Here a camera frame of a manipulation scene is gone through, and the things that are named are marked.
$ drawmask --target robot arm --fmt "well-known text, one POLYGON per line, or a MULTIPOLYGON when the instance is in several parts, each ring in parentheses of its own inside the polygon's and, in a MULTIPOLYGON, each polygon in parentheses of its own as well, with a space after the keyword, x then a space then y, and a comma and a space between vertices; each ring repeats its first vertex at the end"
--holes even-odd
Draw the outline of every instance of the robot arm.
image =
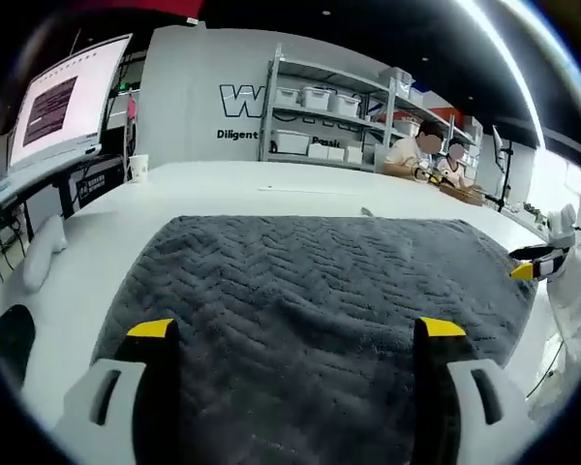
POLYGON ((581 239, 576 237, 575 220, 570 204, 550 213, 547 245, 510 253, 514 259, 529 261, 514 269, 511 277, 547 280, 551 311, 566 347, 566 369, 581 364, 581 239))

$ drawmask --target gray towel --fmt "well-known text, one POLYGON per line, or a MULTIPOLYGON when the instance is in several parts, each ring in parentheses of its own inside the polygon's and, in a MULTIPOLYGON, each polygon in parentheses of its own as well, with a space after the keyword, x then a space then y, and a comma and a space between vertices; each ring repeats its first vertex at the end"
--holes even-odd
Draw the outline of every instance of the gray towel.
POLYGON ((535 284, 462 221, 179 217, 121 285, 94 359, 174 318, 182 463, 404 463, 413 322, 462 326, 504 363, 535 284))

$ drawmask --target computer monitor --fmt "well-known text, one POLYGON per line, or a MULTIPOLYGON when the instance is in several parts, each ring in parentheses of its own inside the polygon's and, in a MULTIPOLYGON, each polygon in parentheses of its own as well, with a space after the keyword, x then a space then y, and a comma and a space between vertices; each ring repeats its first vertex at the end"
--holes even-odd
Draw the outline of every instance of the computer monitor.
POLYGON ((107 96, 131 37, 86 48, 32 79, 15 125, 10 170, 99 143, 107 96))
POLYGON ((500 137, 500 133, 497 132, 497 127, 493 126, 493 146, 495 149, 495 163, 500 167, 501 172, 505 172, 505 156, 502 152, 504 148, 504 142, 500 137))

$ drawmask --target white shirt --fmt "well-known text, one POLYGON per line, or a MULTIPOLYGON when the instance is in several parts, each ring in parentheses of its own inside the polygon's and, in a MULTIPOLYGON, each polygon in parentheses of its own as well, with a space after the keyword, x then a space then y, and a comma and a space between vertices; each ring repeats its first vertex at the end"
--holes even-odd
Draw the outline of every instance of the white shirt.
POLYGON ((447 157, 443 157, 437 163, 437 170, 452 184, 454 187, 461 188, 465 187, 465 167, 460 163, 456 162, 456 169, 452 169, 447 157))
POLYGON ((415 163, 426 162, 425 168, 428 168, 432 163, 432 158, 421 151, 415 138, 404 138, 398 139, 394 143, 389 154, 385 157, 385 162, 409 168, 415 163))

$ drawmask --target white cup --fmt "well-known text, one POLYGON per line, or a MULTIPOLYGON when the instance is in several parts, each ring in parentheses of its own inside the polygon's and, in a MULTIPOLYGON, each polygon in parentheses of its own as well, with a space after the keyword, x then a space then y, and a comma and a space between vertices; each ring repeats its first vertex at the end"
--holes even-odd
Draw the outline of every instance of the white cup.
POLYGON ((129 157, 129 168, 132 171, 132 181, 145 182, 148 176, 148 155, 129 157))

